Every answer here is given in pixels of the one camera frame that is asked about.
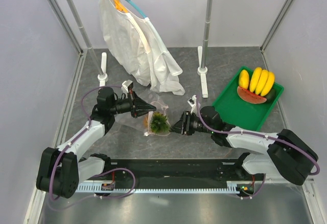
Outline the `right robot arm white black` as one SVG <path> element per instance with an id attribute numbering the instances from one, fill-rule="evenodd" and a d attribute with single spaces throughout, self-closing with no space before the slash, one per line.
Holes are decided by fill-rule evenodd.
<path id="1" fill-rule="evenodd" d="M 245 130 L 224 122 L 212 106 L 201 108 L 197 114 L 184 111 L 171 131 L 186 136 L 195 132 L 209 133 L 219 146 L 249 150 L 251 153 L 234 166 L 234 174 L 240 180 L 267 174 L 281 176 L 301 186 L 309 175 L 320 172 L 318 155 L 293 131 L 283 129 L 279 133 L 262 133 Z"/>

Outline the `toy pineapple orange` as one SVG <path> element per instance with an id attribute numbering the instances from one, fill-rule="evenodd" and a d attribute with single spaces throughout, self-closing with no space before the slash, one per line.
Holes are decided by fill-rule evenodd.
<path id="1" fill-rule="evenodd" d="M 148 129 L 148 133 L 159 136 L 168 135 L 171 127 L 168 117 L 160 112 L 154 112 L 151 116 L 147 115 L 143 120 L 144 127 Z"/>

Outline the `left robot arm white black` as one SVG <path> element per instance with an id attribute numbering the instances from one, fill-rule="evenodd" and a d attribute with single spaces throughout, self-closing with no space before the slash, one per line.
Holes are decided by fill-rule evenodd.
<path id="1" fill-rule="evenodd" d="M 130 114 L 138 118 L 156 107 L 147 103 L 133 91 L 133 83 L 125 81 L 119 88 L 123 95 L 118 97 L 114 86 L 96 88 L 97 102 L 91 114 L 87 115 L 85 125 L 69 140 L 56 148 L 46 148 L 39 164 L 36 188 L 47 192 L 50 197 L 70 198 L 78 185 L 85 180 L 98 176 L 102 180 L 112 174 L 110 157 L 94 154 L 82 159 L 88 149 L 105 136 L 115 123 L 115 116 Z"/>

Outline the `clear zip top bag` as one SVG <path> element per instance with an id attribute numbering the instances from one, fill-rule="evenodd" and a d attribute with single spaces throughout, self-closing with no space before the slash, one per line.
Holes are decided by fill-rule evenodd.
<path id="1" fill-rule="evenodd" d="M 143 91 L 139 97 L 155 106 L 156 111 L 151 111 L 138 118 L 132 118 L 128 113 L 119 114 L 115 117 L 115 121 L 121 125 L 143 132 L 144 136 L 168 136 L 171 132 L 171 125 L 168 119 L 169 106 L 164 103 L 157 93 L 150 90 Z"/>

